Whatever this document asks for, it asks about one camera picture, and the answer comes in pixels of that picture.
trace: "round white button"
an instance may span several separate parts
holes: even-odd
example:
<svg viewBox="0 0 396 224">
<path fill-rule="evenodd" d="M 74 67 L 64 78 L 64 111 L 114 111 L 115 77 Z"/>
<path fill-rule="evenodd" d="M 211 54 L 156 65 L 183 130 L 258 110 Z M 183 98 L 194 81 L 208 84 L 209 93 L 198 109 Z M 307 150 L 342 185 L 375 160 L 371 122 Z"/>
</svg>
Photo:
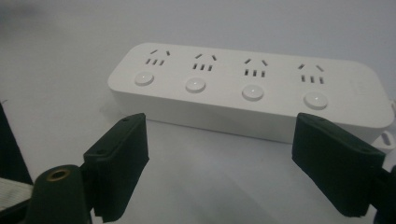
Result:
<svg viewBox="0 0 396 224">
<path fill-rule="evenodd" d="M 327 104 L 327 97 L 320 92 L 309 92 L 304 97 L 304 103 L 311 109 L 315 110 L 322 110 L 326 108 Z"/>
<path fill-rule="evenodd" d="M 187 81 L 186 90 L 191 93 L 198 93 L 205 89 L 205 82 L 203 79 L 194 77 Z"/>
<path fill-rule="evenodd" d="M 154 80 L 154 75 L 150 72 L 141 72 L 134 78 L 134 83 L 138 86 L 147 86 Z"/>
<path fill-rule="evenodd" d="M 248 85 L 242 90 L 242 95 L 249 101 L 259 101 L 264 96 L 264 91 L 256 85 Z"/>
</svg>

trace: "power strip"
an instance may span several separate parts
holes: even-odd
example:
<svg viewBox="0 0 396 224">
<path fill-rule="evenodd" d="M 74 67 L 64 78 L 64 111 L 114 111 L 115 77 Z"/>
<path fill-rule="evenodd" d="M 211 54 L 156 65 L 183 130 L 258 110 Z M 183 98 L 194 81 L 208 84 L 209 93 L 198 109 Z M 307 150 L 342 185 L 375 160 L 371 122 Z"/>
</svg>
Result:
<svg viewBox="0 0 396 224">
<path fill-rule="evenodd" d="M 291 143 L 300 112 L 394 147 L 389 98 L 361 63 L 147 43 L 108 79 L 123 114 Z"/>
</svg>

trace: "white power strip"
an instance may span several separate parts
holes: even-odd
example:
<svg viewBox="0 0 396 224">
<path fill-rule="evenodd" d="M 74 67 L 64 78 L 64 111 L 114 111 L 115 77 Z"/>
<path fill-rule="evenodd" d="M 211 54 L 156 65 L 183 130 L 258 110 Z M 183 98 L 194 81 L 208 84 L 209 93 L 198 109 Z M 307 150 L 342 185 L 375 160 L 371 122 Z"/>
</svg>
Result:
<svg viewBox="0 0 396 224">
<path fill-rule="evenodd" d="M 395 145 L 384 133 L 395 117 L 389 99 L 361 63 L 147 43 L 108 85 L 126 115 L 291 143 L 305 112 L 367 143 Z"/>
</svg>

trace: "white background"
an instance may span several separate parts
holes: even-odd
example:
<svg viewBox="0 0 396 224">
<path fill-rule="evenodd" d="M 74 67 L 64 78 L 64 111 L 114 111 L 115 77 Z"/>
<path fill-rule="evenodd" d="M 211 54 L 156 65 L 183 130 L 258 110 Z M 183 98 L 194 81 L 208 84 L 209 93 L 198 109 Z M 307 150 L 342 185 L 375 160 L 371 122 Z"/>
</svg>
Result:
<svg viewBox="0 0 396 224">
<path fill-rule="evenodd" d="M 357 61 L 395 99 L 395 12 L 393 0 L 3 0 L 0 100 L 36 179 L 81 165 L 123 117 L 106 81 L 135 45 Z M 339 214 L 291 160 L 291 145 L 149 121 L 148 146 L 117 223 L 372 223 L 373 208 L 363 218 Z M 384 167 L 393 164 L 395 152 Z"/>
</svg>

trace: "black plastic part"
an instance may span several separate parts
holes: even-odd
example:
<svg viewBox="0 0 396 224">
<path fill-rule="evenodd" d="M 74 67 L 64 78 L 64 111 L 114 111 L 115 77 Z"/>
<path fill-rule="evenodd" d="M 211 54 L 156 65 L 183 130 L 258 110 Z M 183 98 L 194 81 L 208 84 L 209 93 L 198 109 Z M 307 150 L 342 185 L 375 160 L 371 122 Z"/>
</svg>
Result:
<svg viewBox="0 0 396 224">
<path fill-rule="evenodd" d="M 120 120 L 84 154 L 84 161 L 81 171 L 95 214 L 104 222 L 119 219 L 149 161 L 146 116 Z"/>
<path fill-rule="evenodd" d="M 6 114 L 0 105 L 0 177 L 25 184 L 33 184 L 22 154 L 9 127 Z M 25 218 L 27 204 L 24 201 L 0 211 L 0 223 L 17 223 Z"/>
<path fill-rule="evenodd" d="M 25 184 L 33 184 L 20 148 L 9 127 L 6 114 L 0 105 L 0 176 Z"/>
<path fill-rule="evenodd" d="M 82 175 L 75 165 L 52 168 L 35 181 L 26 224 L 87 224 Z"/>
<path fill-rule="evenodd" d="M 393 166 L 390 173 L 383 170 L 378 176 L 370 201 L 377 209 L 375 224 L 396 223 L 396 166 Z"/>
<path fill-rule="evenodd" d="M 367 213 L 385 154 L 330 121 L 299 114 L 292 159 L 344 216 Z"/>
</svg>

